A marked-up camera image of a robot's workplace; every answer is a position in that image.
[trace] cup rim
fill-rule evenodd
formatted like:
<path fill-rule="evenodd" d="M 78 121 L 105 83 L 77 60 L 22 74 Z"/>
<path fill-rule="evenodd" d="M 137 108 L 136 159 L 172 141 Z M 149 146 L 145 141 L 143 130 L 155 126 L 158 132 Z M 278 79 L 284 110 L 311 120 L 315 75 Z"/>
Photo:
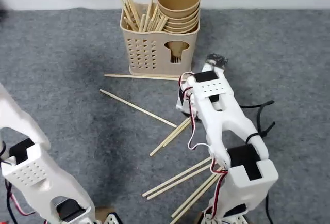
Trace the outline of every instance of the cup rim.
<path fill-rule="evenodd" d="M 167 23 L 169 23 L 170 25 L 184 25 L 184 24 L 190 22 L 190 21 L 193 20 L 193 19 L 198 19 L 198 16 L 199 16 L 199 14 L 197 13 L 193 18 L 189 19 L 189 20 L 186 21 L 186 22 L 182 22 L 182 23 L 175 23 L 175 22 L 171 22 L 171 21 L 167 21 Z"/>
<path fill-rule="evenodd" d="M 173 30 L 180 30 L 180 29 L 184 29 L 184 28 L 189 29 L 191 26 L 194 27 L 197 24 L 198 21 L 199 21 L 199 19 L 197 18 L 193 23 L 187 25 L 186 27 L 179 28 L 179 27 L 171 27 L 170 26 L 170 28 L 173 29 Z"/>
<path fill-rule="evenodd" d="M 182 10 L 172 10 L 172 9 L 169 9 L 169 8 L 166 8 L 165 6 L 163 6 L 159 0 L 157 0 L 157 3 L 159 6 L 161 6 L 162 8 L 164 8 L 166 11 L 169 11 L 169 12 L 184 12 L 184 11 L 189 11 L 190 9 L 193 9 L 196 5 L 199 5 L 201 2 L 201 0 L 198 0 L 194 5 L 192 5 L 191 7 L 189 8 L 186 8 L 186 9 L 182 9 Z"/>
<path fill-rule="evenodd" d="M 192 14 L 190 14 L 189 16 L 186 16 L 184 18 L 172 18 L 172 17 L 169 17 L 168 15 L 165 15 L 160 9 L 158 9 L 158 11 L 160 12 L 160 14 L 162 14 L 163 16 L 167 17 L 169 20 L 172 19 L 172 20 L 175 20 L 175 21 L 182 21 L 182 20 L 189 20 L 191 19 L 192 17 L 194 17 L 199 11 L 201 10 L 201 8 L 198 6 L 196 11 L 194 11 Z"/>

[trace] perforated panel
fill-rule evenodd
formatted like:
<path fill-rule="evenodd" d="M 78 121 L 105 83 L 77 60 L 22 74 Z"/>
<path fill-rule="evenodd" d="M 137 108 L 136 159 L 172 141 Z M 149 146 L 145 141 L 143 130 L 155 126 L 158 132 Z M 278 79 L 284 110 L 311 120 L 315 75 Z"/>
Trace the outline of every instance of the perforated panel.
<path fill-rule="evenodd" d="M 34 185 L 47 177 L 45 170 L 36 162 L 13 172 L 13 179 L 25 186 Z"/>
<path fill-rule="evenodd" d="M 221 83 L 220 79 L 214 79 L 212 81 L 205 81 L 195 83 L 194 91 L 197 92 L 199 98 L 205 98 L 213 95 L 224 94 L 227 92 L 225 85 Z"/>
<path fill-rule="evenodd" d="M 156 41 L 127 39 L 131 68 L 152 70 L 157 67 Z"/>

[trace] white wire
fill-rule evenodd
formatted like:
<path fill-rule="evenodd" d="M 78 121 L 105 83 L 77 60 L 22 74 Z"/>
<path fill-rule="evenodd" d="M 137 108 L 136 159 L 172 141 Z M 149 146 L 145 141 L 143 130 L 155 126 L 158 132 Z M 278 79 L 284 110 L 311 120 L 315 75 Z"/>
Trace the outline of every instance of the white wire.
<path fill-rule="evenodd" d="M 191 142 L 192 142 L 192 138 L 195 135 L 196 127 L 195 127 L 195 117 L 194 117 L 194 113 L 192 111 L 192 105 L 191 105 L 191 102 L 190 102 L 190 96 L 188 96 L 188 103 L 189 103 L 189 113 L 190 113 L 190 119 L 191 119 L 191 125 L 192 125 L 192 133 L 191 133 L 191 137 L 188 141 L 188 149 L 195 150 L 195 148 L 197 146 L 200 146 L 200 145 L 207 146 L 208 148 L 210 148 L 209 144 L 206 144 L 206 143 L 197 143 L 193 147 L 191 147 Z"/>
<path fill-rule="evenodd" d="M 182 90 L 181 85 L 182 85 L 182 79 L 186 74 L 190 74 L 190 75 L 195 75 L 193 72 L 184 72 L 183 74 L 181 74 L 180 78 L 179 78 L 179 86 L 180 86 L 180 90 Z"/>

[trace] wooden chopstick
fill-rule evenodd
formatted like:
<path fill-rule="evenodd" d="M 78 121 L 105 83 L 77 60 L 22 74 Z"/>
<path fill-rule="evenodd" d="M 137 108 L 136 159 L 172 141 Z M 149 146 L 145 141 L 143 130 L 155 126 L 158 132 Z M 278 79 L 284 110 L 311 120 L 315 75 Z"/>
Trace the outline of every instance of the wooden chopstick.
<path fill-rule="evenodd" d="M 172 218 L 174 218 L 211 180 L 215 177 L 215 174 L 212 174 L 200 187 L 198 187 L 190 197 L 187 198 L 186 201 L 184 201 L 183 204 L 171 215 Z"/>
<path fill-rule="evenodd" d="M 162 31 L 166 22 L 167 22 L 168 17 L 164 17 L 163 21 L 161 22 L 160 26 L 158 27 L 157 31 Z"/>
<path fill-rule="evenodd" d="M 198 169 L 198 170 L 194 171 L 193 173 L 183 177 L 182 179 L 179 179 L 178 181 L 174 182 L 173 184 L 170 184 L 170 185 L 166 186 L 165 188 L 161 189 L 160 191 L 157 191 L 156 193 L 153 193 L 152 195 L 148 196 L 147 199 L 150 200 L 150 199 L 153 199 L 154 197 L 157 197 L 158 195 L 164 193 L 165 191 L 167 191 L 167 190 L 173 188 L 174 186 L 184 182 L 185 180 L 187 180 L 189 178 L 192 178 L 193 176 L 201 173 L 202 171 L 205 171 L 206 169 L 209 169 L 210 166 L 211 166 L 211 164 L 206 165 L 206 166 L 202 167 L 201 169 Z"/>
<path fill-rule="evenodd" d="M 171 77 L 155 77 L 155 76 L 135 76 L 126 74 L 104 74 L 105 77 L 118 77 L 118 78 L 144 78 L 144 79 L 162 79 L 165 81 L 178 81 L 179 78 Z"/>
<path fill-rule="evenodd" d="M 120 1 L 121 1 L 121 3 L 122 3 L 122 6 L 123 6 L 123 9 L 124 9 L 124 12 L 125 12 L 125 14 L 126 14 L 126 17 L 128 18 L 128 20 L 130 20 L 130 21 L 133 23 L 133 21 L 132 21 L 132 19 L 131 19 L 131 17 L 130 17 L 130 12 L 127 10 L 124 1 L 123 1 L 123 0 L 120 0 Z"/>
<path fill-rule="evenodd" d="M 179 215 L 170 223 L 175 224 L 187 211 L 198 201 L 198 199 L 219 179 L 220 174 L 216 175 L 211 182 L 209 182 L 196 196 L 192 201 L 181 211 Z"/>
<path fill-rule="evenodd" d="M 143 25 L 143 30 L 142 30 L 142 32 L 146 32 L 147 30 L 147 28 L 148 28 L 148 25 L 149 25 L 149 16 L 148 15 L 146 15 L 145 16 L 145 22 L 144 22 L 144 25 Z"/>
<path fill-rule="evenodd" d="M 161 121 L 163 123 L 166 123 L 169 126 L 176 127 L 176 125 L 174 123 L 169 122 L 169 121 L 165 120 L 164 118 L 161 118 L 161 117 L 159 117 L 159 116 L 157 116 L 157 115 L 155 115 L 155 114 L 153 114 L 153 113 L 151 113 L 151 112 L 149 112 L 149 111 L 147 111 L 145 109 L 142 109 L 141 107 L 139 107 L 139 106 L 137 106 L 135 104 L 132 104 L 132 103 L 130 103 L 130 102 L 128 102 L 128 101 L 126 101 L 126 100 L 124 100 L 124 99 L 122 99 L 122 98 L 120 98 L 120 97 L 118 97 L 118 96 L 116 96 L 116 95 L 114 95 L 114 94 L 112 94 L 110 92 L 108 92 L 108 91 L 105 91 L 105 90 L 100 89 L 100 92 L 102 92 L 105 95 L 108 95 L 109 97 L 112 97 L 112 98 L 114 98 L 114 99 L 116 99 L 116 100 L 118 100 L 118 101 L 120 101 L 120 102 L 122 102 L 124 104 L 127 104 L 130 107 L 133 107 L 133 108 L 135 108 L 135 109 L 137 109 L 137 110 L 139 110 L 139 111 L 141 111 L 141 112 L 143 112 L 143 113 L 145 113 L 145 114 L 147 114 L 147 115 L 149 115 L 149 116 L 151 116 L 151 117 L 153 117 L 153 118 L 155 118 L 155 119 L 157 119 L 157 120 L 159 120 L 159 121 Z"/>
<path fill-rule="evenodd" d="M 139 32 L 142 32 L 142 30 L 143 30 L 144 21 L 145 21 L 145 14 L 142 15 Z"/>
<path fill-rule="evenodd" d="M 154 13 L 153 13 L 153 16 L 151 17 L 151 20 L 153 21 L 153 23 L 151 24 L 151 27 L 150 29 L 152 30 L 152 28 L 154 27 L 154 22 L 156 22 L 157 20 L 157 13 L 158 13 L 158 4 L 156 5 L 155 7 L 155 10 L 154 10 Z"/>
<path fill-rule="evenodd" d="M 182 127 L 180 127 L 180 129 L 178 129 L 178 131 L 174 134 L 174 135 L 172 135 L 172 136 L 170 136 L 168 139 L 167 139 L 167 141 L 165 141 L 164 143 L 163 143 L 163 148 L 164 147 L 166 147 L 171 141 L 173 141 L 188 125 L 190 125 L 191 124 L 191 119 L 190 118 L 188 118 L 188 121 L 182 126 Z"/>
<path fill-rule="evenodd" d="M 127 17 L 124 17 L 124 20 L 132 28 L 133 31 L 138 31 L 136 25 L 132 21 L 130 21 Z"/>
<path fill-rule="evenodd" d="M 161 16 L 161 18 L 160 18 L 160 20 L 159 20 L 159 22 L 158 22 L 158 24 L 157 24 L 157 26 L 156 26 L 156 28 L 155 28 L 155 31 L 158 31 L 159 30 L 159 27 L 161 26 L 161 24 L 163 23 L 163 20 L 164 20 L 164 16 Z"/>
<path fill-rule="evenodd" d="M 161 149 L 161 147 L 168 141 L 168 139 L 170 139 L 172 136 L 174 136 L 180 129 L 182 126 L 184 126 L 190 118 L 186 118 L 174 131 L 172 131 L 172 133 L 165 138 L 165 140 L 163 140 L 151 153 L 150 153 L 150 157 L 153 156 L 159 149 Z"/>
<path fill-rule="evenodd" d="M 150 18 L 150 11 L 151 11 L 151 7 L 153 5 L 153 1 L 154 0 L 150 0 L 149 5 L 148 5 L 148 11 L 146 12 L 146 15 L 149 16 L 149 18 Z"/>
<path fill-rule="evenodd" d="M 150 19 L 150 22 L 148 24 L 148 28 L 146 29 L 146 31 L 151 31 L 151 27 L 153 26 L 153 24 L 154 24 L 154 20 Z"/>
<path fill-rule="evenodd" d="M 199 166 L 205 164 L 206 162 L 210 161 L 212 159 L 212 157 L 209 157 L 209 158 L 206 158 L 204 160 L 202 160 L 201 162 L 197 163 L 196 165 L 188 168 L 187 170 L 179 173 L 178 175 L 166 180 L 165 182 L 161 183 L 160 185 L 152 188 L 151 190 L 148 190 L 147 192 L 143 193 L 142 196 L 145 197 L 147 195 L 150 195 L 152 192 L 155 192 L 156 190 L 162 188 L 163 186 L 165 185 L 168 185 L 169 183 L 173 182 L 174 180 L 178 179 L 178 178 L 181 178 L 182 176 L 186 175 L 188 172 L 191 172 L 192 170 L 198 168 Z"/>
<path fill-rule="evenodd" d="M 138 15 L 138 12 L 136 11 L 135 4 L 134 4 L 133 0 L 128 0 L 128 3 L 130 6 L 130 9 L 132 10 L 132 14 L 135 19 L 135 22 L 136 22 L 138 28 L 140 28 L 140 17 Z"/>
<path fill-rule="evenodd" d="M 130 8 L 130 6 L 129 6 L 129 0 L 125 0 L 125 4 L 126 4 L 126 7 L 127 7 L 127 10 L 128 10 L 129 12 L 131 12 L 131 8 Z"/>

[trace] cable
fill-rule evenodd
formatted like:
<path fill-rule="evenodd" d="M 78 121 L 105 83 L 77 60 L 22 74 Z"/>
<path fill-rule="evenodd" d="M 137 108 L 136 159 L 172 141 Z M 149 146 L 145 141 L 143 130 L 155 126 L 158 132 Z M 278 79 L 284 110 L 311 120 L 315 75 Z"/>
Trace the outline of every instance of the cable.
<path fill-rule="evenodd" d="M 258 108 L 259 107 L 259 110 L 258 110 L 258 113 L 257 113 L 257 133 L 253 133 L 253 134 L 250 134 L 246 141 L 245 141 L 245 144 L 248 144 L 249 143 L 249 140 L 254 137 L 254 136 L 257 136 L 259 135 L 261 138 L 264 138 L 267 136 L 268 132 L 275 126 L 275 122 L 272 122 L 272 124 L 264 131 L 261 130 L 261 112 L 263 110 L 263 108 L 265 108 L 266 106 L 268 105 L 271 105 L 275 103 L 274 100 L 270 100 L 270 101 L 267 101 L 263 104 L 260 104 L 260 105 L 251 105 L 251 106 L 243 106 L 243 105 L 240 105 L 241 108 Z"/>
<path fill-rule="evenodd" d="M 6 180 L 5 180 L 5 185 L 6 185 L 6 188 L 7 188 L 7 190 L 8 190 L 8 189 L 9 189 L 9 188 L 8 188 L 8 181 L 6 181 Z M 19 204 L 17 198 L 15 197 L 14 193 L 12 193 L 12 192 L 10 192 L 10 199 L 13 201 L 13 203 L 15 204 L 15 207 L 16 207 L 17 211 L 18 211 L 21 215 L 23 215 L 23 216 L 29 216 L 29 215 L 33 215 L 33 214 L 36 213 L 36 211 L 31 211 L 31 212 L 29 212 L 29 213 L 25 212 L 25 211 L 21 208 L 21 206 L 20 206 L 20 204 Z"/>
<path fill-rule="evenodd" d="M 227 170 L 221 170 L 221 171 L 214 171 L 214 166 L 216 165 L 216 157 L 215 154 L 212 156 L 212 163 L 210 165 L 210 171 L 212 174 L 223 174 L 224 172 L 227 172 Z"/>
<path fill-rule="evenodd" d="M 11 209 L 11 206 L 10 206 L 10 194 L 11 194 L 11 188 L 12 188 L 12 184 L 9 182 L 8 183 L 8 188 L 7 188 L 7 199 L 6 199 L 6 203 L 7 203 L 7 209 L 8 209 L 8 212 L 9 212 L 9 215 L 12 219 L 12 222 L 14 224 L 18 224 L 17 221 L 16 221 L 16 218 L 14 216 L 14 213 L 12 212 L 12 209 Z"/>
<path fill-rule="evenodd" d="M 224 178 L 226 177 L 226 175 L 228 174 L 228 172 L 224 172 L 222 174 L 222 176 L 220 176 L 217 185 L 216 185 L 216 190 L 215 190 L 215 194 L 214 194 L 214 204 L 213 204 L 213 208 L 212 208 L 212 216 L 211 216 L 211 220 L 214 219 L 216 213 L 217 213 L 217 208 L 218 208 L 218 198 L 219 198 L 219 191 L 220 191 L 220 187 L 221 187 L 221 183 L 224 180 Z"/>
<path fill-rule="evenodd" d="M 188 149 L 195 150 L 195 148 L 200 146 L 200 145 L 207 146 L 208 148 L 210 148 L 210 146 L 206 143 L 197 143 L 193 147 L 191 147 L 192 138 L 194 137 L 195 130 L 196 130 L 196 126 L 195 126 L 196 123 L 195 123 L 195 117 L 194 117 L 194 113 L 193 113 L 193 110 L 192 110 L 190 97 L 191 97 L 191 95 L 188 96 L 188 102 L 189 102 L 189 113 L 190 113 L 192 131 L 191 131 L 191 137 L 188 141 Z"/>
<path fill-rule="evenodd" d="M 266 106 L 268 105 L 271 105 L 275 103 L 274 100 L 270 100 L 270 101 L 267 101 L 261 105 L 251 105 L 251 106 L 241 106 L 241 108 L 258 108 L 259 107 L 259 110 L 258 110 L 258 113 L 257 113 L 257 131 L 258 133 L 254 133 L 254 134 L 251 134 L 247 137 L 246 141 L 245 141 L 245 144 L 248 144 L 249 143 L 249 140 L 254 137 L 254 136 L 257 136 L 259 135 L 261 138 L 264 138 L 267 136 L 268 132 L 275 126 L 275 122 L 272 122 L 272 124 L 264 131 L 261 130 L 261 112 L 263 110 L 263 108 L 265 108 Z M 267 215 L 267 218 L 268 218 L 268 221 L 270 224 L 274 224 L 270 214 L 269 214 L 269 194 L 267 194 L 266 196 L 266 200 L 265 200 L 265 210 L 266 210 L 266 215 Z"/>
<path fill-rule="evenodd" d="M 182 90 L 182 89 L 181 89 L 182 79 L 183 79 L 183 77 L 184 77 L 186 74 L 195 75 L 193 72 L 184 72 L 183 74 L 181 74 L 181 76 L 180 76 L 180 78 L 179 78 L 179 87 L 180 87 L 180 90 Z"/>
<path fill-rule="evenodd" d="M 4 161 L 4 160 L 1 158 L 1 156 L 5 153 L 6 148 L 7 148 L 6 143 L 5 143 L 4 141 L 2 141 L 2 143 L 3 143 L 3 147 L 2 147 L 2 150 L 0 151 L 0 163 L 2 162 L 2 163 L 6 163 L 6 164 L 8 164 L 8 165 L 11 165 L 9 162 Z"/>
<path fill-rule="evenodd" d="M 272 217 L 270 217 L 270 214 L 269 214 L 269 194 L 268 193 L 266 196 L 265 210 L 266 210 L 266 215 L 267 215 L 269 223 L 274 224 Z"/>

